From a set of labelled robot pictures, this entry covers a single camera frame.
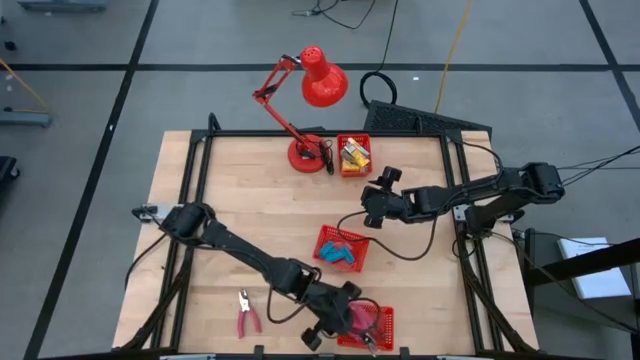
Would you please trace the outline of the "red desk lamp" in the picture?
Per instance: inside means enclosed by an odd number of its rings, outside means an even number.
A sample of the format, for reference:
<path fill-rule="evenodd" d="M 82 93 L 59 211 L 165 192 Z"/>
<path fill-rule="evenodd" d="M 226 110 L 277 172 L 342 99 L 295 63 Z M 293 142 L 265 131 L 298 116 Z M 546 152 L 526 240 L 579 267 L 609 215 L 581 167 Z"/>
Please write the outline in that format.
<path fill-rule="evenodd" d="M 318 135 L 302 134 L 270 104 L 273 95 L 298 67 L 304 71 L 301 82 L 302 96 L 312 107 L 333 106 L 346 95 L 349 80 L 345 72 L 336 64 L 330 63 L 319 46 L 310 45 L 298 56 L 283 54 L 264 84 L 253 92 L 252 97 L 292 136 L 287 158 L 294 170 L 315 173 L 325 168 L 329 174 L 333 174 L 332 153 L 327 142 Z"/>

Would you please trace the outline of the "red plastic basket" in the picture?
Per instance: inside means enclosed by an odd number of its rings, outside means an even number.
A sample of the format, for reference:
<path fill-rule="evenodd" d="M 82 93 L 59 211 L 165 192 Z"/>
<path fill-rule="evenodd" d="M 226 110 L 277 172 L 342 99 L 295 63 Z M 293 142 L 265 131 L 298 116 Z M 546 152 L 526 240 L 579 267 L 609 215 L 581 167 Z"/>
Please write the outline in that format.
<path fill-rule="evenodd" d="M 375 339 L 379 351 L 391 351 L 394 349 L 394 309 L 389 306 L 379 306 L 368 301 L 355 301 L 363 304 L 368 313 L 377 318 L 377 328 Z M 360 348 L 351 337 L 349 332 L 337 337 L 336 343 L 340 347 Z"/>
<path fill-rule="evenodd" d="M 355 257 L 355 262 L 353 264 L 347 264 L 343 259 L 336 263 L 330 263 L 326 261 L 325 258 L 321 258 L 319 256 L 319 250 L 327 242 L 333 242 L 335 245 L 335 250 L 341 249 L 342 246 L 349 247 L 353 256 Z M 333 266 L 340 271 L 359 273 L 363 269 L 368 246 L 369 241 L 362 240 L 362 236 L 359 234 L 345 230 L 338 230 L 333 226 L 323 225 L 319 232 L 312 257 L 315 260 L 318 260 L 323 264 Z"/>
<path fill-rule="evenodd" d="M 365 173 L 344 173 L 344 172 L 341 171 L 341 162 L 343 160 L 342 157 L 341 157 L 341 149 L 343 147 L 345 147 L 345 146 L 351 147 L 349 145 L 349 143 L 348 143 L 348 139 L 349 138 L 355 139 L 366 150 L 368 150 L 370 152 L 369 160 L 371 161 L 371 164 L 369 165 L 369 171 L 368 172 L 365 172 Z M 368 176 L 372 172 L 372 167 L 373 167 L 372 149 L 371 149 L 370 137 L 367 134 L 340 134 L 340 135 L 338 135 L 336 137 L 336 140 L 337 140 L 337 149 L 338 149 L 338 160 L 339 160 L 340 174 L 343 177 L 364 177 L 364 176 Z M 363 165 L 364 161 L 367 159 L 364 156 L 362 156 L 357 150 L 354 150 L 354 149 L 353 149 L 353 155 L 356 158 L 358 164 L 360 164 L 360 165 Z"/>

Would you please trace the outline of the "pink handled pliers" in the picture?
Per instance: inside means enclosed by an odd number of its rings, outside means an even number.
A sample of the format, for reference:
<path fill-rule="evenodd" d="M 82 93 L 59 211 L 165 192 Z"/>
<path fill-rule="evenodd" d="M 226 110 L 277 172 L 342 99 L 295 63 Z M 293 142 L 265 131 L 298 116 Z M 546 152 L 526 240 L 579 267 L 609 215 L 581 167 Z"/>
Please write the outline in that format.
<path fill-rule="evenodd" d="M 352 325 L 349 331 L 350 337 L 353 334 L 362 333 L 368 328 L 373 328 L 374 331 L 376 330 L 377 318 L 368 313 L 363 304 L 359 302 L 351 302 L 349 304 L 349 309 L 352 314 Z"/>
<path fill-rule="evenodd" d="M 238 292 L 239 301 L 239 313 L 237 318 L 237 333 L 238 338 L 241 339 L 245 336 L 245 318 L 249 317 L 254 325 L 254 331 L 257 333 L 262 332 L 262 325 L 260 318 L 251 306 L 250 298 L 246 289 L 241 289 Z"/>

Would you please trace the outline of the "grey stand foot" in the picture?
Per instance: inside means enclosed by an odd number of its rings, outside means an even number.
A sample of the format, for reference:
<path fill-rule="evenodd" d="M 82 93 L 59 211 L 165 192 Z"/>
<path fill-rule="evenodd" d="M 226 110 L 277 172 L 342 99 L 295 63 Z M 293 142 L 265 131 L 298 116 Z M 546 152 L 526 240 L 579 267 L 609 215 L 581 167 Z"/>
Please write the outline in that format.
<path fill-rule="evenodd" d="M 101 12 L 108 0 L 16 0 L 27 11 L 85 13 Z"/>
<path fill-rule="evenodd" d="M 49 113 L 31 113 L 0 110 L 0 125 L 40 126 L 48 128 L 52 123 Z"/>

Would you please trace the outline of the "black table frame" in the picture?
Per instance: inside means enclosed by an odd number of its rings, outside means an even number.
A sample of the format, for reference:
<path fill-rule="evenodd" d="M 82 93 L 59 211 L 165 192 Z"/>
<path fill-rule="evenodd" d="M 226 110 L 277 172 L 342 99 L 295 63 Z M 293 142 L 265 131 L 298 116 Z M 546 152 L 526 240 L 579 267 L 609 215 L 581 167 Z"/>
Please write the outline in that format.
<path fill-rule="evenodd" d="M 322 268 L 322 280 L 340 287 L 352 281 L 363 295 L 394 308 L 395 346 L 412 354 L 475 351 L 464 281 L 460 265 L 451 253 L 455 238 L 452 215 L 438 219 L 429 254 L 420 261 L 405 262 L 375 244 L 368 248 L 360 273 L 345 273 L 317 262 L 313 250 L 324 224 L 334 226 L 342 216 L 361 209 L 360 194 L 368 178 L 343 179 L 339 174 L 301 174 L 285 155 L 289 136 L 275 131 L 247 136 L 240 130 L 221 130 L 213 139 L 203 202 L 209 203 L 230 231 L 272 256 L 294 257 Z M 403 170 L 394 189 L 447 184 L 438 138 L 372 136 L 375 179 L 381 167 Z M 189 131 L 165 132 L 159 148 L 149 202 L 174 203 L 191 140 Z M 386 220 L 381 230 L 365 228 L 362 216 L 353 217 L 344 229 L 384 241 L 404 256 L 426 247 L 431 224 L 404 225 Z M 167 239 L 131 275 L 113 340 L 122 346 L 143 326 L 153 307 L 166 268 Z M 538 347 L 530 310 L 519 274 L 515 250 L 501 238 L 484 241 L 486 264 L 496 305 L 525 341 Z M 256 334 L 247 323 L 247 334 L 237 338 L 237 292 L 247 288 L 262 321 Z M 190 288 L 186 297 L 179 349 L 182 352 L 248 353 L 263 345 L 267 354 L 312 353 L 301 333 L 317 318 L 303 310 L 290 321 L 276 325 L 266 319 L 268 286 L 262 276 L 232 257 L 216 251 L 194 253 Z"/>

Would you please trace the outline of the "black stand beam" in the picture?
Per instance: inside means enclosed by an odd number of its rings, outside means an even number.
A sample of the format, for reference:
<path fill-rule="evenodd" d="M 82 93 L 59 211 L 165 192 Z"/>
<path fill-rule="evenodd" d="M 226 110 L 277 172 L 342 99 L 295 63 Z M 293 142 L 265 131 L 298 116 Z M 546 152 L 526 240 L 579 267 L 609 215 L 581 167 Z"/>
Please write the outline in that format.
<path fill-rule="evenodd" d="M 556 234 L 539 232 L 532 228 L 527 230 L 514 229 L 512 234 L 517 240 L 524 242 L 523 277 L 525 289 L 529 301 L 535 299 L 535 289 L 549 283 L 561 283 L 565 280 L 572 282 L 573 278 L 606 271 L 613 268 L 633 266 L 640 263 L 640 238 L 636 238 L 621 244 L 610 244 L 609 247 L 589 252 L 564 260 L 557 241 L 560 237 Z M 535 245 L 542 242 L 544 245 L 554 245 L 559 251 L 560 259 L 538 267 L 535 264 Z"/>

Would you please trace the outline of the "black perforated case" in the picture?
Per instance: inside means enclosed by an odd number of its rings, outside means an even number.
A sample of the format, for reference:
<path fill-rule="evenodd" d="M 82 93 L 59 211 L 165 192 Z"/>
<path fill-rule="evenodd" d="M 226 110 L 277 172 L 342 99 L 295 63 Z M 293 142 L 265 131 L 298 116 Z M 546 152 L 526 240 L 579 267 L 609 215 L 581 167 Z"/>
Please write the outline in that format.
<path fill-rule="evenodd" d="M 492 136 L 490 126 L 377 100 L 372 100 L 369 105 L 364 130 L 411 130 L 417 133 L 461 130 L 481 131 Z"/>

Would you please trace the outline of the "black equipment base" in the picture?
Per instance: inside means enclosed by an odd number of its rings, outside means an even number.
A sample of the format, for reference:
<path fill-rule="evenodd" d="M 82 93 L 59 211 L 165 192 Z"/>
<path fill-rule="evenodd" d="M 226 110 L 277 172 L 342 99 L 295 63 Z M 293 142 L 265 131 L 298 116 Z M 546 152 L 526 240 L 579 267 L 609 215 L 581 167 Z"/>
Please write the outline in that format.
<path fill-rule="evenodd" d="M 0 184 L 17 179 L 21 172 L 17 166 L 17 159 L 9 156 L 0 156 Z"/>

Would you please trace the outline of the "white booklet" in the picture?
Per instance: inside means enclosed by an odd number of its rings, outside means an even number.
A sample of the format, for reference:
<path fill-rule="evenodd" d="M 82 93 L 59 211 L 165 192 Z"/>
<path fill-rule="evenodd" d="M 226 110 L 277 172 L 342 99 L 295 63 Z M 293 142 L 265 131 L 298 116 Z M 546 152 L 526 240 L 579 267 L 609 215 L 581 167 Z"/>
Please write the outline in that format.
<path fill-rule="evenodd" d="M 557 245 L 564 260 L 610 246 L 605 237 L 560 238 Z M 631 295 L 629 285 L 619 268 L 579 276 L 573 278 L 572 283 L 582 300 Z"/>

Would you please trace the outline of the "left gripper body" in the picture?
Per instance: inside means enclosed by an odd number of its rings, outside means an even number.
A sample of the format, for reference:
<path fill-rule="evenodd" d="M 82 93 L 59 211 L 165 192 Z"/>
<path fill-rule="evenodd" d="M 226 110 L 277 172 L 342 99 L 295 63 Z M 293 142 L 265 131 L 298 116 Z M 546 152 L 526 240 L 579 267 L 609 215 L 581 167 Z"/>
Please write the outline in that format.
<path fill-rule="evenodd" d="M 340 288 L 324 282 L 309 284 L 299 296 L 299 301 L 318 318 L 318 322 L 302 333 L 304 344 L 315 351 L 322 343 L 320 332 L 344 335 L 352 330 L 354 315 L 350 303 L 361 293 L 361 288 L 350 281 Z"/>

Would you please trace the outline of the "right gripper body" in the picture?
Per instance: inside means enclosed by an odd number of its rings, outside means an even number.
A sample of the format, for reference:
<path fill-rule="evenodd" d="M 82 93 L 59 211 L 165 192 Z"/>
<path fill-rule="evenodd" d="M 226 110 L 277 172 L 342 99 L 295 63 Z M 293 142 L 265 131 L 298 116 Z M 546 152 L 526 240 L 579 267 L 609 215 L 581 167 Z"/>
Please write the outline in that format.
<path fill-rule="evenodd" d="M 406 214 L 406 201 L 392 191 L 401 175 L 400 169 L 385 166 L 382 174 L 364 187 L 360 200 L 366 214 L 363 221 L 366 227 L 381 229 L 385 218 L 397 220 Z"/>

